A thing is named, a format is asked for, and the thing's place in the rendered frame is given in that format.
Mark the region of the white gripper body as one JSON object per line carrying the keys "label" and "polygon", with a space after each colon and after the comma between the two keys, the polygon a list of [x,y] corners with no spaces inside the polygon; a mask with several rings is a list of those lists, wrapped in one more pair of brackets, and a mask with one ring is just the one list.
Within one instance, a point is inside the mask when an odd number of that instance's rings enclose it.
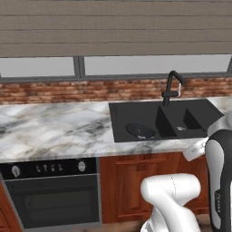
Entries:
{"label": "white gripper body", "polygon": [[208,138],[199,140],[198,142],[190,145],[183,151],[183,155],[187,161],[195,160],[196,158],[205,154],[205,146]]}

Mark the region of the black kitchen sink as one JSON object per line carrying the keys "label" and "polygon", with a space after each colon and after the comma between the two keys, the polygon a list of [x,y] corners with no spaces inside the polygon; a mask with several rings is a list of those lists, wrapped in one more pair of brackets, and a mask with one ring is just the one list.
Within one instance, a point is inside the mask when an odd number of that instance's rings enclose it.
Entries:
{"label": "black kitchen sink", "polygon": [[206,138],[223,113],[207,99],[110,103],[115,142]]}

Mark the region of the grey-framed window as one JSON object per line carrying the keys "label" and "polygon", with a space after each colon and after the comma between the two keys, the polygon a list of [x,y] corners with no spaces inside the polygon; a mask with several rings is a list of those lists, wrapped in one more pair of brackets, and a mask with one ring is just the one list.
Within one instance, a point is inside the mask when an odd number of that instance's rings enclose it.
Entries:
{"label": "grey-framed window", "polygon": [[0,82],[159,79],[232,73],[232,54],[0,58]]}

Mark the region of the black sink tap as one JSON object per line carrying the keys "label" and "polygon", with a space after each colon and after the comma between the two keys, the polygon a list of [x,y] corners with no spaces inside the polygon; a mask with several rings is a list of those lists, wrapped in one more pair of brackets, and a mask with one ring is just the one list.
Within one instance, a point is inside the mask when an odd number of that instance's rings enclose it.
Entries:
{"label": "black sink tap", "polygon": [[185,84],[184,78],[177,73],[176,71],[171,71],[168,76],[168,81],[167,81],[167,87],[166,91],[161,93],[161,96],[163,97],[163,103],[162,105],[164,107],[169,105],[169,98],[170,97],[179,97],[180,96],[180,90],[177,90],[175,92],[172,92],[170,90],[171,84],[172,84],[172,78],[175,77],[179,81],[179,85],[182,86]]}

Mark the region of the red-brown wooden cupboard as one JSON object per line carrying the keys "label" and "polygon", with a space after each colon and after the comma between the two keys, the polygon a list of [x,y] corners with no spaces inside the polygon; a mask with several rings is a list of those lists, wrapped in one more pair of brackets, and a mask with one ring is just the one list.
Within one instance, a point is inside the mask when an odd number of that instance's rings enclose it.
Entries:
{"label": "red-brown wooden cupboard", "polygon": [[0,182],[0,232],[22,232],[13,208]]}

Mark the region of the wide red-brown wooden cupboard door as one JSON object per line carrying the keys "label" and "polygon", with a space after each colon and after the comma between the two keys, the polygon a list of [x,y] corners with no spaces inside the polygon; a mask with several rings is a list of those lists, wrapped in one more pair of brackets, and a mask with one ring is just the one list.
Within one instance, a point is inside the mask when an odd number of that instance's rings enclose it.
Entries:
{"label": "wide red-brown wooden cupboard door", "polygon": [[179,157],[179,152],[169,152],[100,158],[102,222],[148,218],[151,206],[141,196],[141,182],[175,173]]}

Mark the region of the black oven door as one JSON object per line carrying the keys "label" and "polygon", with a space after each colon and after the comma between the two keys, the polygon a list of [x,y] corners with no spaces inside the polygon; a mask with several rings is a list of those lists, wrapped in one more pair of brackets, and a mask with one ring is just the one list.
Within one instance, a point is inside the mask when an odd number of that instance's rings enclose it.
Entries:
{"label": "black oven door", "polygon": [[24,232],[63,232],[102,223],[98,176],[60,176],[4,182]]}

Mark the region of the grey-brown window blind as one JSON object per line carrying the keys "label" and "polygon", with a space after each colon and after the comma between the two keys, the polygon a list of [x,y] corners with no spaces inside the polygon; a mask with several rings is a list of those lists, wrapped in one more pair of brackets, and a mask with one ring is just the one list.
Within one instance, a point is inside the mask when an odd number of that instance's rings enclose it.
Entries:
{"label": "grey-brown window blind", "polygon": [[0,0],[0,57],[232,53],[232,0]]}

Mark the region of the black built-in oven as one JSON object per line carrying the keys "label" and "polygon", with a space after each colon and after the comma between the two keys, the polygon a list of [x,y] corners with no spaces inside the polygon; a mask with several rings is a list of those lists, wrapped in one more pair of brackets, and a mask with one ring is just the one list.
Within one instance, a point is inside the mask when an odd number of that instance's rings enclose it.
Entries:
{"label": "black built-in oven", "polygon": [[0,180],[23,232],[73,232],[102,223],[97,158],[0,163]]}

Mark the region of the narrow red-brown wooden cupboard door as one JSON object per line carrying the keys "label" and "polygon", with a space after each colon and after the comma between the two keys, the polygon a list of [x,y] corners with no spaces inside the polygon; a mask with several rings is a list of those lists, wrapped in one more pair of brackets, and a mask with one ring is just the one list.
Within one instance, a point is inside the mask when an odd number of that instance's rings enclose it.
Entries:
{"label": "narrow red-brown wooden cupboard door", "polygon": [[183,155],[179,157],[177,167],[178,173],[188,173],[195,175],[201,185],[201,191],[197,198],[192,199],[186,207],[196,215],[208,213],[208,167],[206,158],[201,156],[192,161],[187,161]]}

